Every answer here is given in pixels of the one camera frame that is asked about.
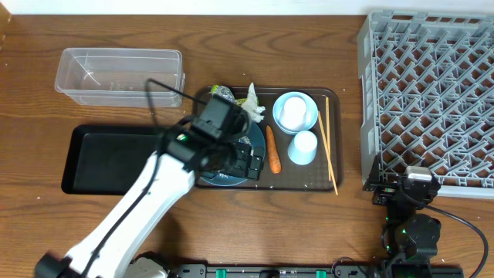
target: tray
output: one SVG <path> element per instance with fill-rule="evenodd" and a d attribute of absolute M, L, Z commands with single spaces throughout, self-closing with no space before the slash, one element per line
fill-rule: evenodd
<path fill-rule="evenodd" d="M 438 195 L 494 198 L 494 16 L 379 11 L 358 35 L 363 183 L 422 161 Z"/>
<path fill-rule="evenodd" d="M 62 178 L 67 194 L 124 195 L 156 151 L 154 127 L 80 125 Z"/>
<path fill-rule="evenodd" d="M 230 87 L 235 94 L 235 98 L 247 97 L 248 87 Z M 205 87 L 198 91 L 197 97 L 203 100 L 211 98 L 211 87 Z M 266 88 L 256 87 L 255 92 L 259 98 L 259 105 L 266 107 L 264 120 L 259 123 L 262 133 L 266 137 L 266 125 L 271 126 L 275 135 L 276 146 L 278 148 L 279 159 L 282 164 L 282 172 L 274 175 L 269 168 L 269 162 L 266 155 L 264 161 L 264 169 L 261 172 L 261 177 L 258 181 L 247 180 L 241 184 L 233 186 L 216 186 L 210 185 L 202 179 L 198 179 L 196 187 L 211 188 L 211 189 L 241 189 L 241 190 L 273 190 L 273 191 L 305 191 L 305 192 L 331 192 L 333 184 L 328 180 L 328 167 L 326 153 L 323 146 L 319 124 L 316 123 L 310 129 L 317 136 L 317 154 L 314 161 L 308 165 L 300 166 L 294 164 L 287 154 L 287 149 L 293 135 L 288 135 L 282 132 L 274 119 L 272 118 L 272 107 L 276 99 L 283 93 L 288 92 L 303 92 L 309 94 L 317 103 L 321 111 L 321 115 L 325 118 L 326 114 L 326 98 L 330 98 L 330 129 L 331 129 L 331 162 L 337 187 L 339 188 L 343 182 L 343 158 L 342 158 L 342 142 L 341 142 L 341 122 L 340 122 L 340 101 L 338 96 L 329 89 L 325 88 Z M 202 105 L 194 105 L 194 114 L 200 113 Z"/>

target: clear plastic container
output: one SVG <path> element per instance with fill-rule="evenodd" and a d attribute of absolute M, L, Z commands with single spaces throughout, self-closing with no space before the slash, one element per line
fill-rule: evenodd
<path fill-rule="evenodd" d="M 147 107 L 144 82 L 154 78 L 182 91 L 182 55 L 161 49 L 65 49 L 55 90 L 81 105 Z M 179 107 L 182 96 L 151 85 L 156 107 Z"/>

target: pair of chopsticks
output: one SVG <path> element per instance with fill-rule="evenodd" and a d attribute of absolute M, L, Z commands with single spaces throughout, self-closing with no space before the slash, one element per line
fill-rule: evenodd
<path fill-rule="evenodd" d="M 334 178 L 333 164 L 331 163 L 331 139 L 330 139 L 330 98 L 326 98 L 326 133 L 324 133 L 323 121 L 321 119 L 321 112 L 317 111 L 319 118 L 319 126 L 323 135 L 324 150 L 326 150 L 327 167 L 329 172 L 329 180 L 333 182 L 334 192 L 338 195 L 337 180 Z"/>

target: orange carrot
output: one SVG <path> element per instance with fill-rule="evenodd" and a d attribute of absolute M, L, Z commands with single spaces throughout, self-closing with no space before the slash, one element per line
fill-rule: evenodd
<path fill-rule="evenodd" d="M 268 141 L 269 167 L 273 174 L 278 174 L 281 172 L 281 161 L 279 160 L 278 150 L 276 150 L 275 134 L 269 125 L 266 127 L 266 139 Z"/>

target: wooden table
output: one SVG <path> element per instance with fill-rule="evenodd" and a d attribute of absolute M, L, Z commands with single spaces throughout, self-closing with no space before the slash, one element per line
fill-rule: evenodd
<path fill-rule="evenodd" d="M 357 33 L 363 16 L 24 16 L 15 15 L 0 52 L 0 276 L 27 277 L 47 251 L 63 256 L 88 235 L 118 196 L 66 195 L 60 189 L 70 135 L 88 123 L 149 124 L 146 109 L 80 106 L 53 89 L 68 47 L 179 49 L 185 91 L 203 86 L 323 86 L 341 102 L 345 181 L 340 195 L 193 189 L 142 246 L 170 261 L 324 265 L 340 256 L 385 256 L 385 209 L 362 192 Z M 159 109 L 161 123 L 191 112 L 191 101 Z M 494 202 L 436 198 L 434 205 L 477 225 L 494 243 Z M 442 221 L 438 265 L 469 276 L 480 238 Z M 494 275 L 489 262 L 482 277 Z"/>

